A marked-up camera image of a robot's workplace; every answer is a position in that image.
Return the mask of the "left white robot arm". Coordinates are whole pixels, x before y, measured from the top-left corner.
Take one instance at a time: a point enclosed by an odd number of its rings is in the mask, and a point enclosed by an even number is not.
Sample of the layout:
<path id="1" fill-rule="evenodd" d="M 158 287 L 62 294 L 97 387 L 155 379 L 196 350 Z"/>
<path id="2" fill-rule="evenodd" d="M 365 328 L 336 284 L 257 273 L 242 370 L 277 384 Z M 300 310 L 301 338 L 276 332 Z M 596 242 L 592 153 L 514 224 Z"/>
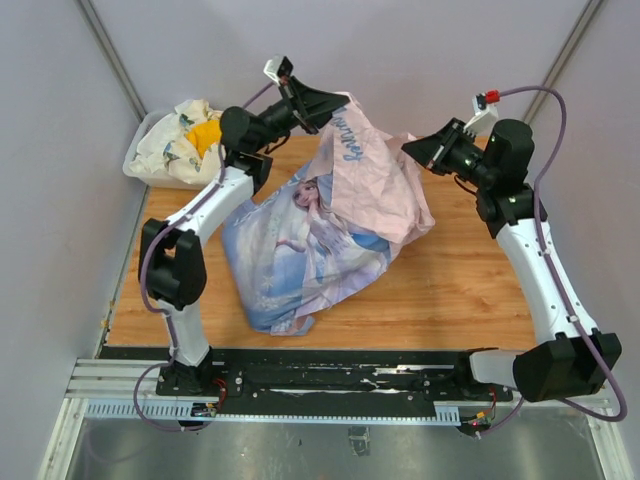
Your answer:
<path id="1" fill-rule="evenodd" d="M 281 98 L 259 114 L 247 106 L 220 117 L 220 170 L 190 203 L 142 229 L 138 280 L 145 307 L 163 317 L 169 358 L 159 365 L 160 394 L 207 393 L 215 384 L 212 348 L 205 338 L 200 297 L 207 283 L 203 249 L 213 233 L 266 183 L 273 160 L 270 145 L 302 128 L 317 133 L 350 99 L 304 85 L 294 76 L 275 80 Z"/>

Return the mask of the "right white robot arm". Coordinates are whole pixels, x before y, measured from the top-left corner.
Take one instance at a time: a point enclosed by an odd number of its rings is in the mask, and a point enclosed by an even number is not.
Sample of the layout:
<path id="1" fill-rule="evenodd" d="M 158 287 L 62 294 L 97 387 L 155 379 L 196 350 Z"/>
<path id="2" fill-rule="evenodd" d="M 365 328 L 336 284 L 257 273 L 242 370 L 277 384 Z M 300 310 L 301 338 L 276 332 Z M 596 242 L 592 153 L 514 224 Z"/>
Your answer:
<path id="1" fill-rule="evenodd" d="M 543 208 L 526 183 L 533 132 L 519 120 L 498 121 L 480 149 L 458 119 L 402 147 L 425 169 L 454 174 L 476 191 L 476 210 L 516 274 L 534 323 L 537 344 L 525 352 L 495 348 L 467 351 L 453 375 L 455 392 L 474 400 L 489 384 L 515 389 L 529 402 L 592 395 L 622 353 L 614 333 L 603 333 L 586 312 L 564 272 Z"/>

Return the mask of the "blue pink snowflake pillowcase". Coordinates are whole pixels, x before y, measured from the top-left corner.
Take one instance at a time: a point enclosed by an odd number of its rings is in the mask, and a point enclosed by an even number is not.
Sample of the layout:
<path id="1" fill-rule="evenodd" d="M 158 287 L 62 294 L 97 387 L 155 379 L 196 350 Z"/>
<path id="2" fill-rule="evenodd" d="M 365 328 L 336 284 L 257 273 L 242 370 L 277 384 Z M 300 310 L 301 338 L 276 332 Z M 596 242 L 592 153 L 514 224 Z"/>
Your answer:
<path id="1" fill-rule="evenodd" d="M 253 330 L 306 334 L 315 313 L 375 282 L 434 227 L 419 166 L 401 150 L 412 138 L 379 130 L 352 99 L 309 162 L 228 217 L 223 248 Z"/>

